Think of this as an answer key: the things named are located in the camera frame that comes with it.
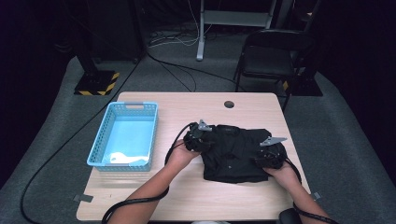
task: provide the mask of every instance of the chair backrest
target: chair backrest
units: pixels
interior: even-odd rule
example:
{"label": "chair backrest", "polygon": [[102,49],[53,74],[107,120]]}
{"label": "chair backrest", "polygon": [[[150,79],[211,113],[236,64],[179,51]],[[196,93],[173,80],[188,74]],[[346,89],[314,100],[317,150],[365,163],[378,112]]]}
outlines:
{"label": "chair backrest", "polygon": [[315,39],[302,31],[263,29],[245,40],[245,47],[307,51],[315,45]]}

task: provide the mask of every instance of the light wood tabletop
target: light wood tabletop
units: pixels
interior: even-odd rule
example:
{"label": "light wood tabletop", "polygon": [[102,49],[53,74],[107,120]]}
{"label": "light wood tabletop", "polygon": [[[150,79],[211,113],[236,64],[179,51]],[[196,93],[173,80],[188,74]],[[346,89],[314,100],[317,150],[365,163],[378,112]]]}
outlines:
{"label": "light wood tabletop", "polygon": [[[155,175],[163,168],[166,152],[180,130],[200,119],[208,125],[266,129],[274,137],[287,137],[282,144],[310,192],[279,102],[272,93],[129,91],[121,93],[118,101],[158,104],[151,170],[99,172],[92,168],[84,194],[93,199],[90,203],[80,202],[79,220],[101,220],[111,205],[125,200]],[[227,101],[234,107],[227,108]],[[259,183],[227,184],[204,180],[203,172],[204,164],[197,157],[174,179],[151,220],[274,220],[281,211],[292,207],[291,197],[272,177]]]}

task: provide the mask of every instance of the blue plastic bin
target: blue plastic bin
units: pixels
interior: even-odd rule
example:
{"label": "blue plastic bin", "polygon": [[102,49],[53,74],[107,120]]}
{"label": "blue plastic bin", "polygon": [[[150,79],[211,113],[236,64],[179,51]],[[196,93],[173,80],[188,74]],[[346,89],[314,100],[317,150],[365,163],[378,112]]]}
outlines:
{"label": "blue plastic bin", "polygon": [[87,163],[99,171],[149,171],[157,119],[157,103],[110,103]]}

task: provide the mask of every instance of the black garment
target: black garment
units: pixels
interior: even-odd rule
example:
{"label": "black garment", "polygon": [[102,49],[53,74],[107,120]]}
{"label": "black garment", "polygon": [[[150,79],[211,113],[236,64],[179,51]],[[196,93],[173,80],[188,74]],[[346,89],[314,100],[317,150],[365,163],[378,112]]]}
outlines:
{"label": "black garment", "polygon": [[234,126],[210,126],[204,133],[205,142],[213,146],[201,154],[204,161],[204,179],[225,183],[260,182],[268,180],[262,168],[254,162],[263,142],[271,134],[265,129],[246,130]]}

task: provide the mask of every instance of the person's arm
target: person's arm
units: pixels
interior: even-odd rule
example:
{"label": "person's arm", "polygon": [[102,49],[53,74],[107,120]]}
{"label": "person's arm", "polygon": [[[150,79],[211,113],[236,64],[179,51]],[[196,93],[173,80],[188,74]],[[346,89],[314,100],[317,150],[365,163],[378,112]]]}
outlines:
{"label": "person's arm", "polygon": [[[301,185],[297,175],[289,164],[284,162],[283,166],[278,170],[270,168],[263,168],[263,170],[269,175],[272,175],[279,185],[288,191],[298,208],[311,214],[329,217]],[[302,215],[300,215],[300,219],[304,224],[323,224],[322,221]]]}
{"label": "person's arm", "polygon": [[[168,163],[148,182],[142,185],[129,199],[151,198],[163,193],[177,176],[177,174],[184,169],[193,158],[197,157],[199,153],[191,152],[186,149],[182,140],[176,142]],[[143,224],[148,223],[151,215],[154,213],[159,201],[151,203],[134,203],[125,205],[117,209],[108,221],[109,224]]]}

